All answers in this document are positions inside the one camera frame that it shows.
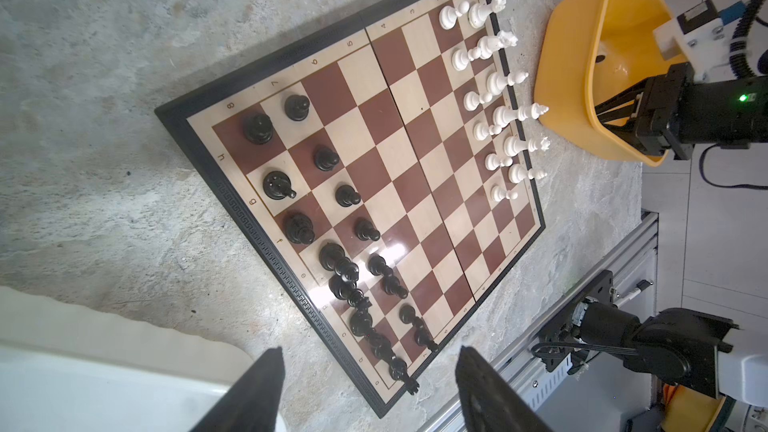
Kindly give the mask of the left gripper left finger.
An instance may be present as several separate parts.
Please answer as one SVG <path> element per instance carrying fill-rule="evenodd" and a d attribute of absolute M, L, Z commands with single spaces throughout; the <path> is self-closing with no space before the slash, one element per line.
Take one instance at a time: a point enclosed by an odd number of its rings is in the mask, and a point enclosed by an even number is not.
<path fill-rule="evenodd" d="M 266 350 L 192 431 L 285 431 L 279 414 L 284 379 L 282 348 Z"/>

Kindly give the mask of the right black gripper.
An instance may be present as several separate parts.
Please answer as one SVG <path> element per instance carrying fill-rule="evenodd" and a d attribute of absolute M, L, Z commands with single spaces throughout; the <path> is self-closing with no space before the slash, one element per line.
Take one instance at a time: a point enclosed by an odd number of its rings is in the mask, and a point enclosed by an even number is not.
<path fill-rule="evenodd" d="M 693 68 L 673 64 L 664 75 L 648 77 L 637 83 L 639 97 L 632 136 L 635 148 L 647 156 L 661 156 L 672 151 L 675 160 L 690 160 L 693 146 L 680 138 L 680 104 L 692 84 Z"/>

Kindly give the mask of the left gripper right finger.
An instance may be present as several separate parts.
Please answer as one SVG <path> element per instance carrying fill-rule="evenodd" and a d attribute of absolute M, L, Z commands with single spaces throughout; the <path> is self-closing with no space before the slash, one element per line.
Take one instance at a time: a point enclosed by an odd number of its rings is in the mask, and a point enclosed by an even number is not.
<path fill-rule="evenodd" d="M 473 347 L 461 347 L 455 377 L 467 431 L 551 431 Z"/>

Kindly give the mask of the yellow plastic bowl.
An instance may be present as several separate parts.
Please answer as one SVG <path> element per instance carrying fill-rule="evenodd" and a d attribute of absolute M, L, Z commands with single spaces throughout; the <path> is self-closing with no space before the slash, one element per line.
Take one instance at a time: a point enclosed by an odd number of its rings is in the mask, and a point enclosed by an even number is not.
<path fill-rule="evenodd" d="M 549 19 L 534 86 L 548 107 L 541 123 L 605 160 L 657 167 L 602 126 L 595 106 L 647 77 L 662 75 L 684 55 L 664 59 L 654 31 L 673 15 L 664 0 L 563 0 Z"/>

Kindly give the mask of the white plastic tray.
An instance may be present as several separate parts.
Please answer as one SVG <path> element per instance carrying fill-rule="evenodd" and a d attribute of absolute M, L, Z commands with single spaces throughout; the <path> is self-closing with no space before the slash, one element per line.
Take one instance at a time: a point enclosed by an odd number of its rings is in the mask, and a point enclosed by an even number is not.
<path fill-rule="evenodd" d="M 4 431 L 189 431 L 253 363 L 231 344 L 1 289 Z"/>

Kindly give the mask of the folding chess board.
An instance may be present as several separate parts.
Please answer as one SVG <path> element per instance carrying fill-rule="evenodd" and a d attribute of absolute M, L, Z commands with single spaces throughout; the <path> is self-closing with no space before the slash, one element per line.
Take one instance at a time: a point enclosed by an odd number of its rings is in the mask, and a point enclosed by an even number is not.
<path fill-rule="evenodd" d="M 504 0 L 383 0 L 156 113 L 378 416 L 545 227 Z"/>

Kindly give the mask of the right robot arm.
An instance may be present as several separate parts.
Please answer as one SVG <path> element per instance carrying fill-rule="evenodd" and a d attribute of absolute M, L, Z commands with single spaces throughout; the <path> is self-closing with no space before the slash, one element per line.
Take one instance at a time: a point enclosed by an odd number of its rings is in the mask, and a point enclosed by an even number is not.
<path fill-rule="evenodd" d="M 534 97 L 544 126 L 605 160 L 687 160 L 696 145 L 767 139 L 767 79 L 746 58 L 766 0 L 750 0 L 731 38 L 711 2 L 673 15 L 663 0 L 564 0 L 547 26 Z M 595 351 L 710 397 L 767 402 L 767 345 L 732 320 L 685 308 L 648 319 L 578 295 L 532 348 L 548 369 Z"/>

